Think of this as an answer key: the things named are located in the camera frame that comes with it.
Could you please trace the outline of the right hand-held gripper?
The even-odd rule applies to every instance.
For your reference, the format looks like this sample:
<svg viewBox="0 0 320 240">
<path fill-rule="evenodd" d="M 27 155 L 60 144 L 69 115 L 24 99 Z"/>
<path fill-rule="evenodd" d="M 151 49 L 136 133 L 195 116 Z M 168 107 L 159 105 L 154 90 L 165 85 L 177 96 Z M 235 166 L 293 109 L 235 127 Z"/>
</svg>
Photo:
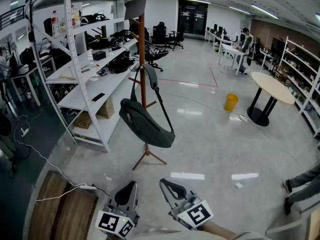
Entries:
<svg viewBox="0 0 320 240">
<path fill-rule="evenodd" d="M 193 195 L 195 191 L 188 183 L 176 178 L 162 178 L 159 186 L 172 208 L 168 214 L 187 229 L 201 230 L 202 225 L 214 217 L 207 201 Z"/>
</svg>

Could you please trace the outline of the dark grey sling bag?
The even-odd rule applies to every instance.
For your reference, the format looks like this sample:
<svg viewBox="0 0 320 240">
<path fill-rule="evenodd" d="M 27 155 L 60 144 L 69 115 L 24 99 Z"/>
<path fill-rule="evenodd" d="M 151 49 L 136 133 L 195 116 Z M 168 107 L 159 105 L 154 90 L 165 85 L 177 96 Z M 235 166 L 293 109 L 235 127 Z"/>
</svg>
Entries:
<svg viewBox="0 0 320 240">
<path fill-rule="evenodd" d="M 155 91 L 171 131 L 167 131 L 157 124 L 146 108 L 137 101 L 135 85 L 132 86 L 130 98 L 121 100 L 119 115 L 132 132 L 146 144 L 160 148 L 170 148 L 176 135 L 160 95 L 156 71 L 149 64 L 143 64 L 141 67 L 146 71 L 149 77 L 150 87 Z"/>
</svg>

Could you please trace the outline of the brown wooden coat rack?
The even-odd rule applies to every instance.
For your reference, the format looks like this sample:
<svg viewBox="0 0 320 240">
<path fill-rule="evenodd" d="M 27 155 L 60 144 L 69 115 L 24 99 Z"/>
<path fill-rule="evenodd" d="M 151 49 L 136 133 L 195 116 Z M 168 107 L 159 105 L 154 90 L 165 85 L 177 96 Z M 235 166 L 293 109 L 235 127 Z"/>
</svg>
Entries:
<svg viewBox="0 0 320 240">
<path fill-rule="evenodd" d="M 156 104 L 157 102 L 154 101 L 150 104 L 146 103 L 146 72 L 143 69 L 142 65 L 146 62 L 145 61 L 145 14 L 143 13 L 141 16 L 138 17 L 138 21 L 134 19 L 129 20 L 131 23 L 135 23 L 138 26 L 138 35 L 135 35 L 133 32 L 131 35 L 138 41 L 138 48 L 139 48 L 139 72 L 140 72 L 140 93 L 141 93 L 141 104 L 142 106 L 147 109 L 148 107 Z M 152 156 L 158 161 L 160 161 L 163 165 L 167 165 L 167 162 L 156 156 L 154 153 L 150 151 L 149 145 L 147 143 L 144 144 L 144 153 L 138 160 L 138 162 L 134 165 L 132 170 L 134 171 L 138 165 L 142 162 L 142 160 L 146 156 Z"/>
</svg>

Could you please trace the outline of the person's right forearm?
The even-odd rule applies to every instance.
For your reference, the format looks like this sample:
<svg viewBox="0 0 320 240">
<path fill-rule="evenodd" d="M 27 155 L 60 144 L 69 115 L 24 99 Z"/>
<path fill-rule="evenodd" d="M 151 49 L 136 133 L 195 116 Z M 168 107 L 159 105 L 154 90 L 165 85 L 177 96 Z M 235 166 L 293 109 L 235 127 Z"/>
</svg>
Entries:
<svg viewBox="0 0 320 240">
<path fill-rule="evenodd" d="M 227 239 L 227 240 L 231 240 L 232 238 L 234 238 L 236 236 L 236 234 L 210 220 L 208 220 L 207 222 L 205 222 L 204 224 L 201 225 L 202 226 L 202 230 L 207 232 L 207 233 L 210 233 L 210 234 L 213 234 L 213 235 L 216 235 L 216 236 L 219 236 L 219 237 L 222 237 L 224 239 Z"/>
</svg>

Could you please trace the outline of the person's grey shirt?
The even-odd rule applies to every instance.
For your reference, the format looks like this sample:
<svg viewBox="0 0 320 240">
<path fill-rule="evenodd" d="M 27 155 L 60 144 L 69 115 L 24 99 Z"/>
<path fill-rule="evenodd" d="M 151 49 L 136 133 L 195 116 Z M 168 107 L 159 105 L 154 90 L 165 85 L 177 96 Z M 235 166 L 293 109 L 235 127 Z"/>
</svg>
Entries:
<svg viewBox="0 0 320 240">
<path fill-rule="evenodd" d="M 243 232 L 231 239 L 211 234 L 205 231 L 152 231 L 135 236 L 132 240 L 271 240 L 255 232 Z"/>
</svg>

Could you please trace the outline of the tall cardboard box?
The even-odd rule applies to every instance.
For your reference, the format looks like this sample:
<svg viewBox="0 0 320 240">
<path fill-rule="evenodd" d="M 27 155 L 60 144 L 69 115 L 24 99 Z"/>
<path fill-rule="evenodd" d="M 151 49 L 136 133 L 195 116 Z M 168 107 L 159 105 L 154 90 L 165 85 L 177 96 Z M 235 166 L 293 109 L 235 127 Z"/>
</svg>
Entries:
<svg viewBox="0 0 320 240">
<path fill-rule="evenodd" d="M 107 100 L 103 103 L 100 109 L 97 111 L 97 115 L 110 119 L 115 113 L 112 97 L 109 96 Z"/>
</svg>

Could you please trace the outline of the black office chair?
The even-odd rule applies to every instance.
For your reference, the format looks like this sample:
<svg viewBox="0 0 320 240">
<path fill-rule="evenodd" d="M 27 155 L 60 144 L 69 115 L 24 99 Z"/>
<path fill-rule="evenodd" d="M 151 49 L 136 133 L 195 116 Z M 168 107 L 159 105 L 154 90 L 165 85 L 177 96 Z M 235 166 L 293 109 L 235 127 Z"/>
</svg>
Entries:
<svg viewBox="0 0 320 240">
<path fill-rule="evenodd" d="M 163 72 L 163 69 L 158 66 L 155 61 L 167 56 L 169 54 L 168 50 L 161 50 L 158 47 L 156 47 L 153 43 L 144 40 L 145 45 L 145 61 L 147 64 L 151 65 L 153 68 L 160 70 L 160 72 Z"/>
<path fill-rule="evenodd" d="M 169 48 L 172 49 L 172 51 L 174 51 L 176 47 L 184 49 L 182 42 L 184 41 L 185 29 L 185 25 L 182 24 L 179 31 L 172 31 L 172 33 L 169 34 L 167 44 L 169 45 Z"/>
<path fill-rule="evenodd" d="M 153 26 L 152 43 L 157 45 L 164 45 L 166 43 L 166 26 L 160 21 L 158 25 Z"/>
</svg>

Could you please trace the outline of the black round device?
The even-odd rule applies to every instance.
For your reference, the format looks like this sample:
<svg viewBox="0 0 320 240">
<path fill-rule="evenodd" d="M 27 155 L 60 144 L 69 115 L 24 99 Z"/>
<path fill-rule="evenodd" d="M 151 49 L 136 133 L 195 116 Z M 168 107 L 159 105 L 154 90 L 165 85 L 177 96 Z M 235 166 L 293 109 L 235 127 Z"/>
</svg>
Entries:
<svg viewBox="0 0 320 240">
<path fill-rule="evenodd" d="M 0 112 L 0 136 L 7 137 L 11 134 L 12 126 L 10 120 Z"/>
</svg>

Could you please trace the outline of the round beige table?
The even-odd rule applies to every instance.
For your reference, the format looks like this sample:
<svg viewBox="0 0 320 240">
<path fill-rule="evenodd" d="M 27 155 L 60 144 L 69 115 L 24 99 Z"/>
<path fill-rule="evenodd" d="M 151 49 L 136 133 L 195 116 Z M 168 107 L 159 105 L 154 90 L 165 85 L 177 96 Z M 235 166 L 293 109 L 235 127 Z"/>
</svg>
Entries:
<svg viewBox="0 0 320 240">
<path fill-rule="evenodd" d="M 262 72 L 252 72 L 251 77 L 258 85 L 258 90 L 250 107 L 247 109 L 247 115 L 256 125 L 267 127 L 270 122 L 269 115 L 274 109 L 277 101 L 293 105 L 295 103 L 295 98 L 282 83 L 269 75 Z M 262 91 L 266 92 L 270 96 L 263 110 L 255 107 Z"/>
</svg>

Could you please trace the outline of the white desk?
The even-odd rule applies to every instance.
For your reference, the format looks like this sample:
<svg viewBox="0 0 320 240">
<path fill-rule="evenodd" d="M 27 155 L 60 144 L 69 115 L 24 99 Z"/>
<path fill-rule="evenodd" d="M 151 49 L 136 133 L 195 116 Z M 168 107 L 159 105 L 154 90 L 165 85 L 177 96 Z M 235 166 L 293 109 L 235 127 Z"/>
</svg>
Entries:
<svg viewBox="0 0 320 240">
<path fill-rule="evenodd" d="M 220 51 L 219 51 L 219 59 L 218 59 L 218 64 L 219 65 L 221 64 L 221 59 L 222 58 L 226 59 L 227 54 L 234 55 L 231 67 L 233 67 L 237 56 L 240 56 L 239 63 L 238 63 L 238 66 L 236 68 L 236 73 L 235 73 L 235 76 L 237 76 L 239 74 L 241 61 L 242 61 L 242 59 L 243 59 L 245 54 L 242 51 L 233 48 L 232 45 L 221 44 L 220 45 Z"/>
</svg>

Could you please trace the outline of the black table white legs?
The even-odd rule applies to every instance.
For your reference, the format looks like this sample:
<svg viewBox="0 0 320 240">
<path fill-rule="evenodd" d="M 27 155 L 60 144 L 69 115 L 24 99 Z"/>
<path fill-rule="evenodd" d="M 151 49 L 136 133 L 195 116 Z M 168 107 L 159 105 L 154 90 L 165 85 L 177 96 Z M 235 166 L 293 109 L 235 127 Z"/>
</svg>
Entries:
<svg viewBox="0 0 320 240">
<path fill-rule="evenodd" d="M 48 63 L 48 62 L 51 62 L 52 69 L 55 72 L 57 69 L 56 69 L 56 65 L 55 65 L 55 61 L 54 61 L 53 55 L 46 55 L 45 57 L 40 59 L 40 64 L 42 66 L 45 63 Z M 16 79 L 26 79 L 26 82 L 27 82 L 27 85 L 28 85 L 28 87 L 29 87 L 29 89 L 31 91 L 31 94 L 32 94 L 36 104 L 40 107 L 41 106 L 41 102 L 38 99 L 38 96 L 36 94 L 35 88 L 34 88 L 34 86 L 32 84 L 31 77 L 30 77 L 30 75 L 33 75 L 33 78 L 35 80 L 35 84 L 38 87 L 40 85 L 40 80 L 37 78 L 36 70 L 38 70 L 37 66 L 32 68 L 32 69 L 30 69 L 30 67 L 28 65 L 24 65 L 17 71 L 16 75 L 10 77 L 10 81 L 12 83 L 12 86 L 14 88 L 14 91 L 15 91 L 19 101 L 22 102 L 21 94 L 19 93 L 18 88 L 17 88 L 14 80 L 16 80 Z"/>
</svg>

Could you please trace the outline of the white storage shelf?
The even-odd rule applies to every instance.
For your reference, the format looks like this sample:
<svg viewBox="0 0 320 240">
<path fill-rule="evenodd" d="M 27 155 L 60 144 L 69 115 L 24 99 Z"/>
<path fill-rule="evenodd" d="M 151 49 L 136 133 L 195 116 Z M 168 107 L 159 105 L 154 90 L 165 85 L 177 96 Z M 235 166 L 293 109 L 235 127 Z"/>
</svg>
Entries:
<svg viewBox="0 0 320 240">
<path fill-rule="evenodd" d="M 320 57 L 287 38 L 279 67 L 299 114 L 310 125 L 313 137 L 320 137 Z"/>
</svg>

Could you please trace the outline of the black double door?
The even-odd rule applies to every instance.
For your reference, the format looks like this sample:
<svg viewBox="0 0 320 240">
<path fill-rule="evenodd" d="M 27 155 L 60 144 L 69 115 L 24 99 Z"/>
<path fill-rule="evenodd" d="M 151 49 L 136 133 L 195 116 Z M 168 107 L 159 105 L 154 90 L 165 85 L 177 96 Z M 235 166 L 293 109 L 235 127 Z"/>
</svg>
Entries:
<svg viewBox="0 0 320 240">
<path fill-rule="evenodd" d="M 184 33 L 204 36 L 207 23 L 208 4 L 197 1 L 179 0 L 177 30 L 184 26 Z"/>
</svg>

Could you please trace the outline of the long ceiling light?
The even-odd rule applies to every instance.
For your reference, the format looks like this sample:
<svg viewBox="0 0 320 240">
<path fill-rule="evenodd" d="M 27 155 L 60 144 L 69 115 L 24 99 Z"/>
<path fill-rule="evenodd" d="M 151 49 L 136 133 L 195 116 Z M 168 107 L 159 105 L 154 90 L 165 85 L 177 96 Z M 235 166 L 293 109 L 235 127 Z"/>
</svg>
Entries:
<svg viewBox="0 0 320 240">
<path fill-rule="evenodd" d="M 269 17 L 271 17 L 273 19 L 279 20 L 279 18 L 276 15 L 274 15 L 274 14 L 272 14 L 272 13 L 270 13 L 270 12 L 268 12 L 268 11 L 266 11 L 266 10 L 256 6 L 256 5 L 254 5 L 254 4 L 251 4 L 251 7 L 256 9 L 256 10 L 258 10 L 258 11 L 260 11 L 260 12 L 262 12 L 262 13 L 264 13 L 264 14 L 266 14 L 266 15 L 268 15 Z"/>
</svg>

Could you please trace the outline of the black metal railing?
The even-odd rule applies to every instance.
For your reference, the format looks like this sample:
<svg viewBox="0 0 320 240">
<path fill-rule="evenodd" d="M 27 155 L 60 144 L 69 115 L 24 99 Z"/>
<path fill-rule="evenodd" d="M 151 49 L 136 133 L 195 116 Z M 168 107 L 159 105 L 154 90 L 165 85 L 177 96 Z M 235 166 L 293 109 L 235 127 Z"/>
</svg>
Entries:
<svg viewBox="0 0 320 240">
<path fill-rule="evenodd" d="M 0 15 L 0 31 L 25 18 L 25 5 Z"/>
</svg>

